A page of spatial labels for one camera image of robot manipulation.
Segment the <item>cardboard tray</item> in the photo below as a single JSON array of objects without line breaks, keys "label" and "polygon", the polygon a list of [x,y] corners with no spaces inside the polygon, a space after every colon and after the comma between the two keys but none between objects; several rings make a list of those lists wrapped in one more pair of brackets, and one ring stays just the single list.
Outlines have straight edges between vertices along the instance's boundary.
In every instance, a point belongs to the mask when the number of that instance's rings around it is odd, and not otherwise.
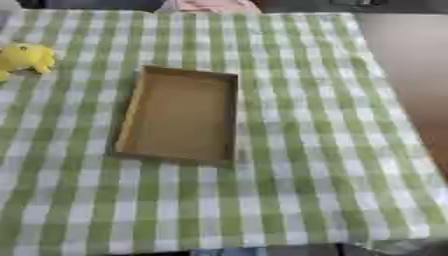
[{"label": "cardboard tray", "polygon": [[116,153],[231,165],[238,76],[144,66]]}]

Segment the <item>green checkered tablecloth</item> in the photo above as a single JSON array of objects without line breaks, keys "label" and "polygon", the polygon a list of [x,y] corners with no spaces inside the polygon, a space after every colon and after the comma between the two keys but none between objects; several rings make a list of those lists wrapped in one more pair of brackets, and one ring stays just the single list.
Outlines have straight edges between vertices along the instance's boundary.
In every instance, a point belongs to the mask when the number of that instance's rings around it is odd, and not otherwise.
[{"label": "green checkered tablecloth", "polygon": [[[28,10],[13,40],[58,60],[0,87],[2,256],[448,237],[446,184],[350,14]],[[141,64],[240,75],[234,169],[106,154]]]}]

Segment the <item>tray rim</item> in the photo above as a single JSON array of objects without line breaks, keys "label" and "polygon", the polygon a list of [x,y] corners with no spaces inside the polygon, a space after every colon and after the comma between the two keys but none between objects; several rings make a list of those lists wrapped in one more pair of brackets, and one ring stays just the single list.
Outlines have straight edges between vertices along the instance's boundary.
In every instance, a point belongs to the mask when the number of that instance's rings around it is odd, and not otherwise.
[{"label": "tray rim", "polygon": [[[151,70],[167,70],[167,71],[176,71],[185,74],[206,74],[212,76],[223,76],[228,77],[233,81],[229,81],[227,83],[228,86],[231,86],[231,91],[226,95],[228,97],[228,101],[230,101],[230,108],[226,111],[226,115],[229,115],[227,119],[229,128],[228,139],[226,140],[226,151],[228,151],[228,158],[222,158],[221,160],[207,160],[207,159],[193,159],[188,157],[174,157],[168,155],[160,155],[160,154],[144,154],[144,153],[133,153],[127,152],[124,149],[127,139],[131,136],[131,129],[134,125],[134,115],[138,110],[138,106],[142,100],[143,91],[145,90],[145,81],[147,78],[147,74],[150,73]],[[118,139],[116,140],[113,146],[113,155],[125,157],[125,158],[134,158],[134,159],[158,159],[164,160],[168,162],[180,162],[186,164],[209,164],[215,166],[231,166],[235,160],[235,147],[236,147],[236,118],[237,118],[237,104],[238,104],[238,87],[239,87],[239,76],[235,73],[223,73],[223,72],[212,72],[212,71],[204,71],[204,70],[191,70],[191,69],[182,69],[182,68],[171,68],[171,67],[163,67],[158,65],[142,65],[139,72],[139,77],[135,83],[135,87],[130,96],[130,103],[126,110],[125,118],[121,124],[121,130],[118,133]]]}]

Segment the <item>pink clothing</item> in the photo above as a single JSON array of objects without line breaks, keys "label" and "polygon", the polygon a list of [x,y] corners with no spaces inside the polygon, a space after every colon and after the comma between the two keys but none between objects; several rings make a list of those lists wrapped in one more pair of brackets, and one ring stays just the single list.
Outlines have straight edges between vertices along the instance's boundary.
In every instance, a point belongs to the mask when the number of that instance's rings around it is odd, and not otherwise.
[{"label": "pink clothing", "polygon": [[161,11],[261,13],[250,0],[166,0]]}]

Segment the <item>stuffed toy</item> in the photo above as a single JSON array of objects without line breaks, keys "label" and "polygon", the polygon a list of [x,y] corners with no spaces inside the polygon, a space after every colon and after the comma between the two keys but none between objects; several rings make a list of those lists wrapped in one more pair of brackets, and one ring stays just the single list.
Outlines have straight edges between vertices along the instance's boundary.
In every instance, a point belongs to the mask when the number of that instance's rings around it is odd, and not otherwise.
[{"label": "stuffed toy", "polygon": [[14,70],[34,68],[47,73],[53,65],[54,51],[40,44],[13,43],[0,48],[0,82]]}]

